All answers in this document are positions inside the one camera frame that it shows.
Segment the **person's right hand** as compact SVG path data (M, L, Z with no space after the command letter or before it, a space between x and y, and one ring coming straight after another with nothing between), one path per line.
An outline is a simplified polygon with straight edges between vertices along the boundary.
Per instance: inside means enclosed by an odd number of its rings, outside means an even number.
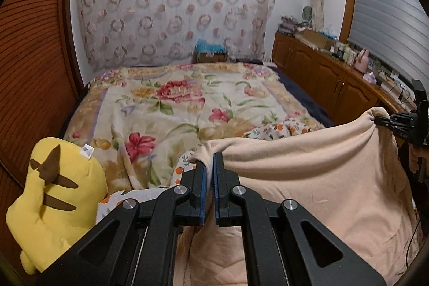
M429 148L428 146L416 147L412 144L409 145L409 169L411 172L416 173L420 170L419 159L428 161Z

